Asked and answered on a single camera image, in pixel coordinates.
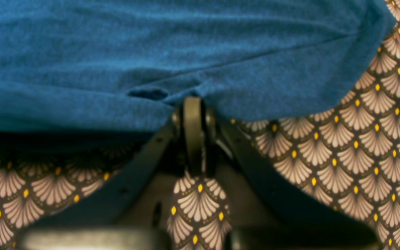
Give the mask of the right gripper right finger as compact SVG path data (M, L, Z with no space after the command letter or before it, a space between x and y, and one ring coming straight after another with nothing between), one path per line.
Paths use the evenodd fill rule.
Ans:
M273 220L267 225L237 226L225 238L227 250L379 250L365 224L334 211L282 177L230 122L201 107L205 136L204 177L219 175L217 158L226 155L231 172L243 180L254 203Z

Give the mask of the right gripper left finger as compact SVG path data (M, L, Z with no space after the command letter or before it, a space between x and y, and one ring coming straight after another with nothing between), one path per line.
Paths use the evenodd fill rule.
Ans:
M63 212L35 223L18 250L172 250L157 226L121 225L122 215L143 198L158 172L202 176L202 99L188 97L139 154L106 185Z

